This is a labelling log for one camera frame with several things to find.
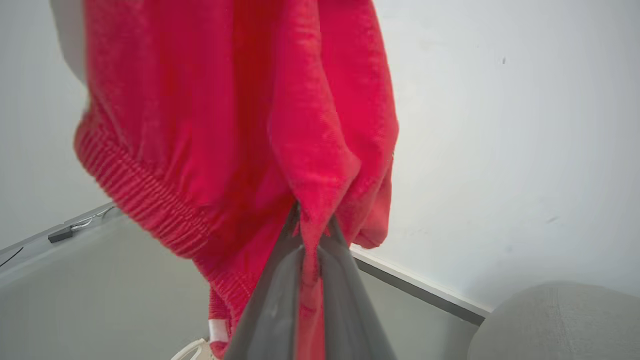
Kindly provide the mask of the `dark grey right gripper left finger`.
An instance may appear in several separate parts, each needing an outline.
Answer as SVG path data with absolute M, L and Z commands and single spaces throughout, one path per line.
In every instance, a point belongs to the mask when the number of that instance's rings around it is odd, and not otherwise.
M 295 203 L 225 352 L 226 360 L 294 360 L 297 357 L 300 278 L 305 247 L 295 235 Z

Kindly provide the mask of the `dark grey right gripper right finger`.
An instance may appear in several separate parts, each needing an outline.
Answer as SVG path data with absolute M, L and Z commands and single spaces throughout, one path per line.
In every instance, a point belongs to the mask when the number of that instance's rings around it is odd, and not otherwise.
M 327 360 L 395 360 L 336 217 L 318 244 Z

